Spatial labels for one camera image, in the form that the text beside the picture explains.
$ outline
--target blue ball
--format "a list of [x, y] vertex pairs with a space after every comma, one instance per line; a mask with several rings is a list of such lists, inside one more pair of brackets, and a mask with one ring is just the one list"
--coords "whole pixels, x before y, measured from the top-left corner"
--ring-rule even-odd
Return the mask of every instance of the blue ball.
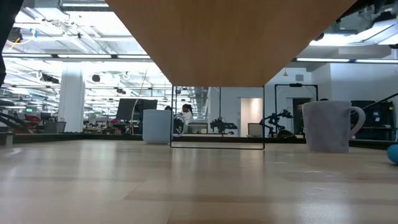
[[387, 157], [391, 162], [398, 164], [398, 144], [388, 147]]

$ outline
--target doorway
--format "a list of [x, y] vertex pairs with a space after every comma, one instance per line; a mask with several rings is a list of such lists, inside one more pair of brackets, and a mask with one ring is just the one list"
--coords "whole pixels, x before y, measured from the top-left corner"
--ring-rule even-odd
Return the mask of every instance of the doorway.
[[302, 106], [308, 102], [311, 102], [311, 98], [293, 98], [292, 100], [294, 134], [303, 134], [304, 119]]
[[240, 137], [246, 138], [248, 136], [249, 123], [260, 123], [262, 119], [262, 104], [262, 98], [241, 98]]

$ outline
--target person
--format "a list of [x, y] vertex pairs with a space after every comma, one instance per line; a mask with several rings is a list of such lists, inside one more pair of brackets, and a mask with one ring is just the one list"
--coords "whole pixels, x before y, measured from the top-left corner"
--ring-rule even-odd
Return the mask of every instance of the person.
[[182, 116], [184, 117], [185, 124], [194, 122], [191, 105], [189, 104], [182, 105]]

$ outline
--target mug handle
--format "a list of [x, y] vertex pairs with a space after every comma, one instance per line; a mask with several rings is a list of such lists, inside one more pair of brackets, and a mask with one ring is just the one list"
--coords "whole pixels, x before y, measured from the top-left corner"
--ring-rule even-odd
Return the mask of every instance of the mug handle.
[[[174, 120], [175, 118], [181, 118], [181, 119], [184, 121], [184, 123], [185, 123], [185, 118], [184, 118], [183, 116], [176, 115], [176, 116], [174, 116], [173, 120]], [[182, 129], [182, 132], [181, 132], [180, 134], [173, 134], [173, 136], [174, 136], [174, 137], [181, 137], [183, 134], [184, 134], [184, 131], [183, 131], [183, 129]]]
[[352, 128], [351, 132], [349, 133], [350, 137], [353, 137], [363, 126], [363, 124], [365, 123], [365, 119], [366, 119], [366, 114], [365, 112], [357, 107], [357, 106], [352, 106], [349, 108], [350, 111], [356, 111], [359, 115], [358, 118], [358, 122], [355, 124], [355, 126]]

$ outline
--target wooden table surface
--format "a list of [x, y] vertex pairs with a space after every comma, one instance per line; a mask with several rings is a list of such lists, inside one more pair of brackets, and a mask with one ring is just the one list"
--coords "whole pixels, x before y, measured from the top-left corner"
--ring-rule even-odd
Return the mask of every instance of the wooden table surface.
[[0, 150], [1, 223], [392, 224], [397, 189], [398, 166], [374, 149], [85, 140]]

